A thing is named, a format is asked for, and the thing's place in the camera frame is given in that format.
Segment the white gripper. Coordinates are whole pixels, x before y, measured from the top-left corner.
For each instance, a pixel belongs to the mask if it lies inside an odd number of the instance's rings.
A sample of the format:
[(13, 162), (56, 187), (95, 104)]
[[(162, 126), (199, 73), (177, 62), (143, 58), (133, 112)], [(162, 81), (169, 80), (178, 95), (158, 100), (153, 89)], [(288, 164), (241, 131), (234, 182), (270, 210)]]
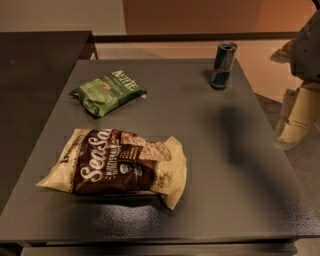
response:
[(275, 130), (277, 142), (295, 145), (320, 117), (320, 10), (270, 60), (290, 62), (291, 73), (306, 80), (298, 89), (286, 91)]

